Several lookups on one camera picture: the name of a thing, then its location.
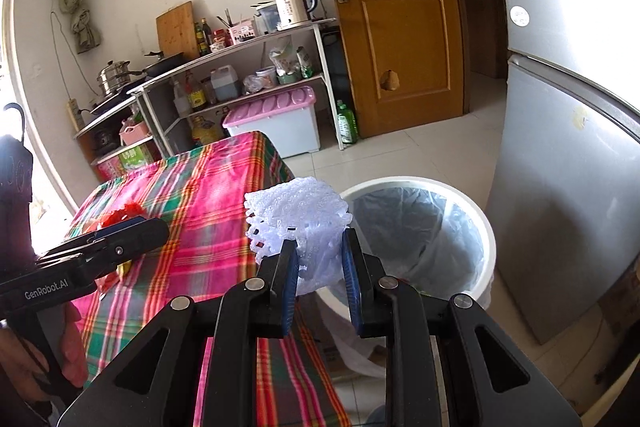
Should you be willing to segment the green cardboard box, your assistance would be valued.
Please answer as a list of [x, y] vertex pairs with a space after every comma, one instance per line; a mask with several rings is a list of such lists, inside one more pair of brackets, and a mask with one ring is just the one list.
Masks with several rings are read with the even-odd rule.
[[146, 143], [123, 150], [118, 157], [125, 172], [133, 172], [146, 165], [153, 164], [155, 161], [153, 153]]

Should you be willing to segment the black frying pan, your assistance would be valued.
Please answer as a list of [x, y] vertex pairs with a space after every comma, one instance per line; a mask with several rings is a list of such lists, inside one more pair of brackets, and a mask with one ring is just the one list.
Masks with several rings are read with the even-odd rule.
[[155, 78], [159, 75], [165, 74], [184, 64], [184, 54], [182, 52], [172, 54], [169, 56], [161, 56], [154, 63], [143, 67], [139, 70], [130, 69], [129, 74], [135, 76], [145, 76], [149, 78]]

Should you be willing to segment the stainless steel steamer pot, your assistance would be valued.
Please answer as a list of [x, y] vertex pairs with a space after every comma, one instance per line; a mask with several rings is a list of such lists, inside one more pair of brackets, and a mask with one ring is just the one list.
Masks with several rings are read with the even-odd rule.
[[129, 61], [108, 61], [96, 81], [104, 98], [115, 94], [130, 81]]

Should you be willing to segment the red plastic bag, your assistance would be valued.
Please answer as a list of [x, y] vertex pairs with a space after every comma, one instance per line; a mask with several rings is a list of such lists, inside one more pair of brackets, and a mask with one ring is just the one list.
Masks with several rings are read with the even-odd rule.
[[112, 225], [119, 225], [124, 221], [134, 219], [137, 217], [145, 217], [146, 212], [144, 208], [137, 202], [126, 202], [122, 207], [110, 210], [105, 213], [104, 216], [98, 221], [96, 228], [98, 230], [111, 227]]

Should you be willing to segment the white foam fruit net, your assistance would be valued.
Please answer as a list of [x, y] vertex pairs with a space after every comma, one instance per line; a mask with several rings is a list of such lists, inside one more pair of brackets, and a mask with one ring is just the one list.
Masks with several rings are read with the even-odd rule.
[[342, 236], [352, 224], [348, 204], [329, 184], [313, 176], [295, 178], [244, 195], [255, 261], [279, 254], [286, 241], [296, 245], [299, 296], [333, 285], [343, 277]]

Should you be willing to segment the grey refrigerator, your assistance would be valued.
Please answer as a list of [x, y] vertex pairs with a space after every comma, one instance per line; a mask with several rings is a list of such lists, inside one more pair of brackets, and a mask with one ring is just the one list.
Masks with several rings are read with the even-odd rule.
[[506, 116], [486, 212], [545, 343], [639, 252], [639, 0], [506, 0]]

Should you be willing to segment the pink utensil holder box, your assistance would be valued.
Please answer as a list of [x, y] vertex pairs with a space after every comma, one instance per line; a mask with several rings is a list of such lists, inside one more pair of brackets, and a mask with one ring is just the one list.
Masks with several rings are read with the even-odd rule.
[[239, 43], [254, 39], [256, 37], [254, 18], [240, 20], [239, 23], [236, 23], [229, 28], [229, 32], [232, 44], [234, 46]]

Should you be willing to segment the green plastic bottle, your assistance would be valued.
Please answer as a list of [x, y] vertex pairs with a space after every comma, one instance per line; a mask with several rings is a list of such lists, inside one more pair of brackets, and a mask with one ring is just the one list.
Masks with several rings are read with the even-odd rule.
[[355, 144], [359, 140], [356, 118], [352, 110], [342, 101], [336, 102], [338, 130], [345, 144]]

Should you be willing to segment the pink plastic basket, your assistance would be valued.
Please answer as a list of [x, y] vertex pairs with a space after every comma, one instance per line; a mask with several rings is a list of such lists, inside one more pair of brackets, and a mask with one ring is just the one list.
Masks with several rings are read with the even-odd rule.
[[149, 135], [149, 127], [144, 121], [134, 122], [133, 120], [124, 120], [122, 122], [122, 129], [119, 131], [122, 145], [132, 145], [145, 139]]

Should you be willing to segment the white metal shelf rack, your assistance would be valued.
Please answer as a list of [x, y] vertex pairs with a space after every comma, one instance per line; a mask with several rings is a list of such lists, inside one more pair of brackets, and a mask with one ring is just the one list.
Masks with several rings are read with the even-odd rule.
[[311, 87], [332, 88], [323, 26], [313, 20], [135, 81], [75, 138], [98, 173], [142, 145], [163, 158], [192, 150], [203, 143], [195, 129], [220, 136], [262, 130], [286, 156], [315, 152], [318, 93]]

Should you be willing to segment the plaid pink green tablecloth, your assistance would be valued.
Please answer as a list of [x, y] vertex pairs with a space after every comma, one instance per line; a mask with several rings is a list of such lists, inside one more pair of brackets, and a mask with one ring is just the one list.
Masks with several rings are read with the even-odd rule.
[[[96, 377], [171, 298], [207, 300], [252, 277], [256, 263], [246, 236], [244, 196], [292, 178], [269, 139], [250, 132], [98, 186], [76, 212], [68, 236], [85, 234], [109, 213], [137, 204], [167, 222], [169, 239], [136, 260], [107, 293], [76, 300], [89, 375]], [[290, 335], [259, 341], [256, 391], [258, 425], [350, 423], [300, 315]]]

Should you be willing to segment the white oil jug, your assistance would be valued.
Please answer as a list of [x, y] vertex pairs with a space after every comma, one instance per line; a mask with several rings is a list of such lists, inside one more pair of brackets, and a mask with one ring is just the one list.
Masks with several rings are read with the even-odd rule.
[[209, 81], [219, 102], [228, 102], [241, 96], [241, 83], [232, 65], [213, 69]]

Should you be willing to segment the white trash bin with liner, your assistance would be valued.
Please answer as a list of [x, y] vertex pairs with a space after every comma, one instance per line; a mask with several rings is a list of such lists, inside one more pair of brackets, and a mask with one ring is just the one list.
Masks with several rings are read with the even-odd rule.
[[491, 303], [497, 246], [473, 199], [440, 181], [386, 176], [341, 193], [362, 250], [424, 295]]

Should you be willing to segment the wooden door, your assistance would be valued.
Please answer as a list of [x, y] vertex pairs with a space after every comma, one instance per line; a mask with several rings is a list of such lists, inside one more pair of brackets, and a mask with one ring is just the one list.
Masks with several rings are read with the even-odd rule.
[[466, 111], [463, 0], [335, 2], [363, 136]]

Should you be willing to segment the white electric kettle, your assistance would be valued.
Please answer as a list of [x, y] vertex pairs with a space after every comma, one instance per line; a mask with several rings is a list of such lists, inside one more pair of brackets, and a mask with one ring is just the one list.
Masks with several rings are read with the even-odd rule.
[[290, 29], [312, 20], [318, 0], [276, 0], [280, 28]]

